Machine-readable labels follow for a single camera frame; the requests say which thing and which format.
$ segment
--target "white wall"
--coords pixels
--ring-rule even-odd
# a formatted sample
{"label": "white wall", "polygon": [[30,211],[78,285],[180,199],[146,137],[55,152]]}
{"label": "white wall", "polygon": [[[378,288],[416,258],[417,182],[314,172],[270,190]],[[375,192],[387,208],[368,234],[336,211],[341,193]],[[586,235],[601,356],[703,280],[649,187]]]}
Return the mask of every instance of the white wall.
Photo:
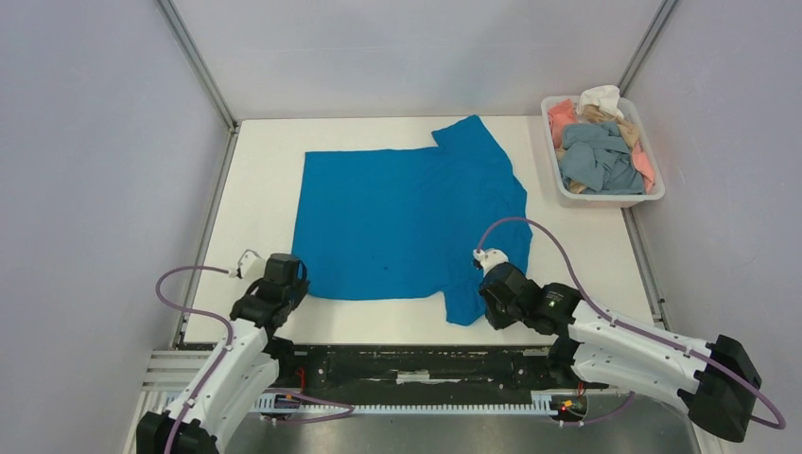
{"label": "white wall", "polygon": [[225,140],[152,2],[0,2],[0,451],[119,452]]}
{"label": "white wall", "polygon": [[175,0],[243,118],[539,113],[617,83],[660,0]]}
{"label": "white wall", "polygon": [[636,215],[674,328],[742,341],[789,420],[750,426],[740,453],[802,446],[800,17],[794,0],[682,2],[629,94],[666,181]]}

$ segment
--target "gray floor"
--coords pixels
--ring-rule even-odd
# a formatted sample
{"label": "gray floor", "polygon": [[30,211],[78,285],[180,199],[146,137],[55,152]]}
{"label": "gray floor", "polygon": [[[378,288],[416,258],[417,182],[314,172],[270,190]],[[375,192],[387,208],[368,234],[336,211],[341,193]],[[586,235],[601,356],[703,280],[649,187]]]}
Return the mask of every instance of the gray floor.
{"label": "gray floor", "polygon": [[[619,404],[611,395],[591,396],[591,414]],[[354,416],[339,421],[273,428],[246,418],[230,454],[418,454],[573,453],[698,454],[688,419],[638,397],[617,419],[586,428],[559,429],[532,416]]]}

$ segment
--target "white table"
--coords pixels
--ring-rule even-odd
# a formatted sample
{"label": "white table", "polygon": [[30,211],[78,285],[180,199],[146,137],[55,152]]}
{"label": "white table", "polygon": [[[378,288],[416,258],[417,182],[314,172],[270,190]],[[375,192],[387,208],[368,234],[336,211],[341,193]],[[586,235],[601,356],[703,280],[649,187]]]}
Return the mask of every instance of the white table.
{"label": "white table", "polygon": [[[434,146],[431,132],[460,117],[248,120],[242,123],[205,263],[235,265],[241,253],[288,253],[304,171],[304,153]],[[635,255],[619,209],[566,209],[554,198],[546,134],[539,116],[483,117],[528,192],[527,216],[561,240],[586,289],[600,302],[651,322]],[[528,275],[543,285],[572,285],[549,239],[535,232]],[[226,315],[248,282],[201,275],[194,308]],[[222,326],[192,315],[185,342],[214,342]],[[336,301],[307,296],[277,333],[296,343],[522,345],[553,342],[517,323],[495,331],[484,319],[468,327],[445,322],[442,293],[414,300]]]}

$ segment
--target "tan garment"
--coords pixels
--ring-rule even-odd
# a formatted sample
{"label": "tan garment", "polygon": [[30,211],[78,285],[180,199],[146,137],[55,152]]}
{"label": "tan garment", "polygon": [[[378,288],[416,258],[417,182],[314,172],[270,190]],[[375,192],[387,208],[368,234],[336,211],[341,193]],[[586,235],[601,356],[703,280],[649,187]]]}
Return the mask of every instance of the tan garment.
{"label": "tan garment", "polygon": [[[564,148],[558,148],[558,149],[556,149],[554,151],[554,154],[557,155],[557,162],[559,163],[566,156],[566,150]],[[568,192],[571,192],[573,194],[580,194],[580,193],[582,193],[582,191],[584,191],[586,189],[587,189],[587,186],[585,186],[582,183],[575,182],[573,180],[571,180],[568,183]]]}
{"label": "tan garment", "polygon": [[640,130],[635,126],[635,123],[627,121],[623,118],[615,117],[607,112],[602,112],[596,106],[584,106],[582,115],[587,118],[591,123],[601,123],[602,121],[615,121],[619,124],[619,131],[621,138],[626,142],[627,147],[630,149],[635,147],[637,139],[640,138]]}

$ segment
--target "white plastic bin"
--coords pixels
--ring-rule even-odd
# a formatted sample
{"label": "white plastic bin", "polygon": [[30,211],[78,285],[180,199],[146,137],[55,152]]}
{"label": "white plastic bin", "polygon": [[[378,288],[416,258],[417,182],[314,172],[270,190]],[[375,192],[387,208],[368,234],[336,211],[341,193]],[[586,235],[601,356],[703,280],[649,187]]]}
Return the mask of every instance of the white plastic bin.
{"label": "white plastic bin", "polygon": [[[563,186],[563,177],[560,175],[560,167],[557,164],[557,153],[554,151],[554,140],[551,138],[551,128],[549,127],[549,116],[547,112],[565,99],[570,99],[577,104],[579,102],[578,96],[550,96],[540,103],[543,109],[543,123],[546,127],[546,137],[549,142],[549,161],[551,162],[551,172],[554,175],[555,182],[557,183],[557,201],[560,205],[567,208],[626,208],[642,201],[656,201],[663,197],[666,193],[666,186],[663,184],[663,176],[660,175],[660,169],[657,166],[657,161],[654,158],[652,151],[652,144],[649,143],[649,138],[646,136],[646,130],[643,128],[643,123],[640,122],[640,117],[637,115],[635,104],[629,99],[621,98],[619,100],[619,109],[623,112],[627,120],[635,123],[640,130],[640,147],[646,152],[649,161],[652,162],[654,167],[654,186],[649,194],[643,195],[598,195],[598,194],[573,194]],[[577,115],[581,122],[585,122],[581,115]]]}

